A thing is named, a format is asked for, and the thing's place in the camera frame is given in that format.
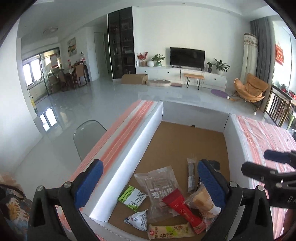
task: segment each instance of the screw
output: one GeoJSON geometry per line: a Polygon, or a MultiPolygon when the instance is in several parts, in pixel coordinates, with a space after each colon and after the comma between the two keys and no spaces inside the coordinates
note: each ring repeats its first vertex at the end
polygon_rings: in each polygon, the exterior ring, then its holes
{"type": "Polygon", "coordinates": [[[230,182],[229,185],[233,188],[236,188],[237,187],[237,183],[236,182],[230,182]]]}
{"type": "Polygon", "coordinates": [[[38,191],[38,192],[40,192],[40,191],[42,191],[42,190],[43,190],[43,186],[42,186],[42,185],[40,185],[40,186],[37,187],[37,191],[38,191]]]}
{"type": "Polygon", "coordinates": [[[71,182],[65,182],[64,183],[64,188],[69,188],[72,185],[71,182]]]}
{"type": "Polygon", "coordinates": [[[258,186],[258,189],[259,189],[259,191],[264,191],[264,187],[261,185],[258,186]]]}

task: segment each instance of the ceiling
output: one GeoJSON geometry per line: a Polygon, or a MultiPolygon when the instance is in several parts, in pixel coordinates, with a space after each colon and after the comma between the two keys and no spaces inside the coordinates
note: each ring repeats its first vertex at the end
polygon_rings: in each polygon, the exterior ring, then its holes
{"type": "Polygon", "coordinates": [[[182,4],[212,8],[247,21],[275,14],[263,0],[37,0],[21,16],[18,37],[22,37],[22,46],[53,37],[60,41],[82,26],[106,22],[103,15],[125,7],[182,4]],[[57,32],[43,35],[55,26],[57,32]]]}

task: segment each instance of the orange lounge chair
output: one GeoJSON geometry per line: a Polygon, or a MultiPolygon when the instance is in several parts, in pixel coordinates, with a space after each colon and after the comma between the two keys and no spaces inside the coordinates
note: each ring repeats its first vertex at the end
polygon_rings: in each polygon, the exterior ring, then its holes
{"type": "Polygon", "coordinates": [[[247,83],[245,85],[243,85],[239,79],[235,79],[234,87],[240,97],[245,99],[245,101],[254,103],[264,98],[263,92],[267,90],[268,83],[252,74],[248,74],[247,83]]]}

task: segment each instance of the green stool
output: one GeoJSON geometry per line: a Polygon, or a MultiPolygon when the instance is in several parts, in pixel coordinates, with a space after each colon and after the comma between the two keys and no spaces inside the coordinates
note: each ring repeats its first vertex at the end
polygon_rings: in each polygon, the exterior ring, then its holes
{"type": "Polygon", "coordinates": [[[291,127],[291,125],[292,125],[292,122],[293,122],[294,118],[296,117],[296,113],[295,113],[295,111],[292,110],[291,108],[290,108],[289,111],[288,111],[288,117],[289,117],[290,121],[289,121],[289,125],[288,125],[288,127],[287,127],[287,130],[290,129],[290,127],[291,127]]]}

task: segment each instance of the yellow flower print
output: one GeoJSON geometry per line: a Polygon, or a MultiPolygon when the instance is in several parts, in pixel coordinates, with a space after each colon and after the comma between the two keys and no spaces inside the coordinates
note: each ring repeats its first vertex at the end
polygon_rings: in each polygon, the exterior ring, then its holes
{"type": "Polygon", "coordinates": [[[11,202],[7,205],[9,209],[9,218],[11,221],[15,220],[18,218],[18,215],[20,213],[20,208],[18,207],[17,204],[11,202]]]}

